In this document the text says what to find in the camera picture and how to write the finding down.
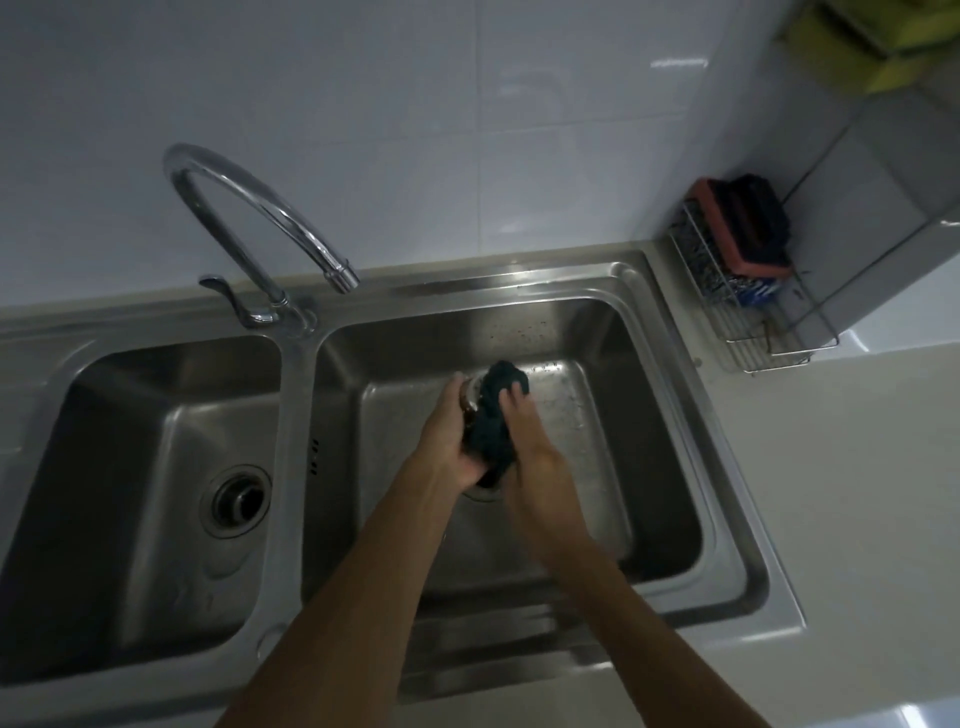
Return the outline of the person's left hand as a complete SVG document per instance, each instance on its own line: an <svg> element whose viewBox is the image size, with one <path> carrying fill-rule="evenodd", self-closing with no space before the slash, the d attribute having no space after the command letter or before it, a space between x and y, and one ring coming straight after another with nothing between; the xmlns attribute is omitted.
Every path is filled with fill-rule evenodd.
<svg viewBox="0 0 960 728"><path fill-rule="evenodd" d="M421 429L414 460L426 467L430 480L461 495L478 483L488 466L464 444L465 418L463 428L450 428L443 422L443 389Z"/></svg>

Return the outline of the person's right hand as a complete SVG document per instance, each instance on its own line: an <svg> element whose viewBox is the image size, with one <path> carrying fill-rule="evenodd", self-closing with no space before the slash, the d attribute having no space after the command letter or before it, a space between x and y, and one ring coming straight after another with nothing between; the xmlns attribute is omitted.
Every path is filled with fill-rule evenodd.
<svg viewBox="0 0 960 728"><path fill-rule="evenodd" d="M516 455L513 499L529 528L548 533L581 529L585 522L569 464L550 440L534 406L534 438L511 439Z"/></svg>

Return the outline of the dark green scouring cloth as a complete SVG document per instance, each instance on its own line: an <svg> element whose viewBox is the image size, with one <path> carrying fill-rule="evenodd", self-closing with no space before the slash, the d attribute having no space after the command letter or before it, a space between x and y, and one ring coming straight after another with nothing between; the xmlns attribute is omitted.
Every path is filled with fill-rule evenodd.
<svg viewBox="0 0 960 728"><path fill-rule="evenodd" d="M495 362L483 375L481 406L474 419L464 419L463 443L486 463L486 472L476 486L491 492L498 488L501 478L517 460L513 440L498 404L498 394L512 383L520 383L529 393L530 382L525 371L507 360Z"/></svg>

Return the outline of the person's right forearm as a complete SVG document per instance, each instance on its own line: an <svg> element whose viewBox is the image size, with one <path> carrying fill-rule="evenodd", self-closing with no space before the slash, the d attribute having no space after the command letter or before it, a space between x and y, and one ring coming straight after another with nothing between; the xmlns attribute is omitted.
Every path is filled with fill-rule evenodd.
<svg viewBox="0 0 960 728"><path fill-rule="evenodd" d="M646 728L771 728L628 583L582 521L510 516L612 662Z"/></svg>

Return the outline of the person's left forearm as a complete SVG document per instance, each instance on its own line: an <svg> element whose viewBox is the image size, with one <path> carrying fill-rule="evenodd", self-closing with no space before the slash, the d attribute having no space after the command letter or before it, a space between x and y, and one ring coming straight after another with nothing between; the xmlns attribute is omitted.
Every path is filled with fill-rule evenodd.
<svg viewBox="0 0 960 728"><path fill-rule="evenodd" d="M408 459L215 728L382 728L453 508L483 471L472 459Z"/></svg>

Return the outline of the stainless steel double sink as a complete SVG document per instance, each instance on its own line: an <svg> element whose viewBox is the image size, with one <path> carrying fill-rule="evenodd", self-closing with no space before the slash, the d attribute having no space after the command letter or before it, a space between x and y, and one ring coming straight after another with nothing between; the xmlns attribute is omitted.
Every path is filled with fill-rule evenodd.
<svg viewBox="0 0 960 728"><path fill-rule="evenodd" d="M0 725L202 710L332 574L444 380L528 373L593 537L705 652L806 619L649 255L309 289L317 332L243 331L210 294L0 320ZM201 491L265 470L245 536Z"/></svg>

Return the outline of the round sink drain strainer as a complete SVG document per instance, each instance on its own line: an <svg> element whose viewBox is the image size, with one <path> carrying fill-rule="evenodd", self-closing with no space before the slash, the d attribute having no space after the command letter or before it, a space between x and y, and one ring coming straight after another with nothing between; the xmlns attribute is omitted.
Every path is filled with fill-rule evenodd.
<svg viewBox="0 0 960 728"><path fill-rule="evenodd" d="M272 500L272 480L262 467L243 464L225 469L200 491L198 518L212 538L233 540L258 528Z"/></svg>

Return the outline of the chrome gooseneck faucet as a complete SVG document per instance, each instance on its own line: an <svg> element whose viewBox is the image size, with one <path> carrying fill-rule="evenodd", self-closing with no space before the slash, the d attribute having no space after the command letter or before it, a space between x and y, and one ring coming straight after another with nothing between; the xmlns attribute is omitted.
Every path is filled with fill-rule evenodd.
<svg viewBox="0 0 960 728"><path fill-rule="evenodd" d="M205 273L198 279L201 287L227 301L245 329L307 337L318 328L315 303L294 297L261 261L269 243L281 237L306 255L336 293L358 287L359 275L347 257L305 215L239 164L208 148L178 142L163 152L162 167L187 210L262 294L263 304L250 306L221 274Z"/></svg>

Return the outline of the blue white sponge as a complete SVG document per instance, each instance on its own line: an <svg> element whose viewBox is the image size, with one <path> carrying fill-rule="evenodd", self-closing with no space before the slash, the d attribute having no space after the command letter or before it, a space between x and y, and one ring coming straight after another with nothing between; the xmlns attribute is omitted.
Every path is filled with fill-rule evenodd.
<svg viewBox="0 0 960 728"><path fill-rule="evenodd" d="M743 309L767 305L779 293L782 283L776 278L733 276L729 282L736 304Z"/></svg>

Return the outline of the black scouring pad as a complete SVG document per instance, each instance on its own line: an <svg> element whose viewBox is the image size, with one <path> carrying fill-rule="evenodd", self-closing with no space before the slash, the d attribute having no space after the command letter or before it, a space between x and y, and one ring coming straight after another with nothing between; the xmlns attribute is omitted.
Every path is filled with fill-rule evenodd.
<svg viewBox="0 0 960 728"><path fill-rule="evenodd" d="M791 223L766 177L743 174L717 181L714 195L744 260L785 263Z"/></svg>

